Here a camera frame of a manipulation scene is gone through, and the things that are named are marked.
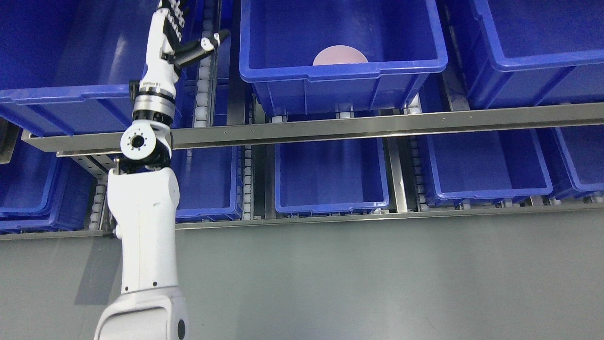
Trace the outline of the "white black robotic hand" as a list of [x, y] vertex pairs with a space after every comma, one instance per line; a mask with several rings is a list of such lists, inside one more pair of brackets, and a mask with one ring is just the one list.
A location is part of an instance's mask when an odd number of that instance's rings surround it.
[[140, 80], [141, 93], [176, 98], [182, 70], [211, 56], [230, 36], [227, 29], [208, 37], [183, 43], [185, 15], [180, 0], [160, 0], [151, 17], [145, 52], [146, 71]]

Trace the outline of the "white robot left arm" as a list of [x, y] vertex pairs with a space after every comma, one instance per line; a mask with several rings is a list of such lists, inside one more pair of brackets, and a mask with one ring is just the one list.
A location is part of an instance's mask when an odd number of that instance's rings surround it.
[[108, 176], [107, 202], [122, 243], [119, 297], [100, 316], [95, 340], [187, 340], [186, 299], [179, 288], [175, 222], [179, 184], [168, 141], [174, 84], [130, 86], [133, 120]]

